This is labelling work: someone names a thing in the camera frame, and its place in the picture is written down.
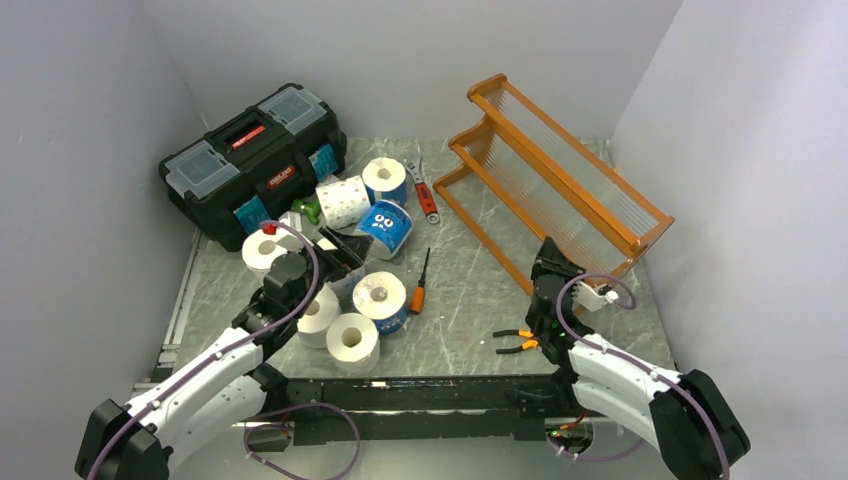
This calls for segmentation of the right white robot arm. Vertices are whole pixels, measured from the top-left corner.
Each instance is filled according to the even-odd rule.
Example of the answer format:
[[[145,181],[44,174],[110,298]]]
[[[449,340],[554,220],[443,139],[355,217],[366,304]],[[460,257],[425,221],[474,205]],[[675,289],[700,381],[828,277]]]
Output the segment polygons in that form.
[[[726,479],[751,442],[706,373],[659,367],[615,346],[580,321],[578,306],[632,310],[633,291],[615,276],[590,273],[547,237],[531,270],[525,322],[563,379],[551,388],[557,411],[600,413],[636,434],[678,479]]]

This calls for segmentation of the orange wooden shelf rack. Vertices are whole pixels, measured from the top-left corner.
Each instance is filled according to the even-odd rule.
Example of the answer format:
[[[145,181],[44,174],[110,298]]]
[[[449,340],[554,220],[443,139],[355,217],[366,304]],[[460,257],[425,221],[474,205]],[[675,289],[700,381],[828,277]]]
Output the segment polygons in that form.
[[[480,121],[448,143],[459,166],[433,183],[506,272],[526,292],[527,271],[503,251],[451,193],[472,176],[539,240],[590,271],[624,276],[671,227],[662,212],[613,167],[499,73],[473,85],[467,98]]]

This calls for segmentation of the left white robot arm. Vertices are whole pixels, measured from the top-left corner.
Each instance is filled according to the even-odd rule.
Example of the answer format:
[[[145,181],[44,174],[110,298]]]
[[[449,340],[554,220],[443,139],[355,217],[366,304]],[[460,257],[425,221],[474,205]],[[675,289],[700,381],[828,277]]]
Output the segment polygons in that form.
[[[372,241],[327,227],[332,244],[278,256],[262,285],[212,346],[147,392],[91,413],[74,470],[83,479],[166,479],[207,440],[242,420],[272,420],[320,408],[268,360],[296,334],[299,320],[328,283],[363,266]]]

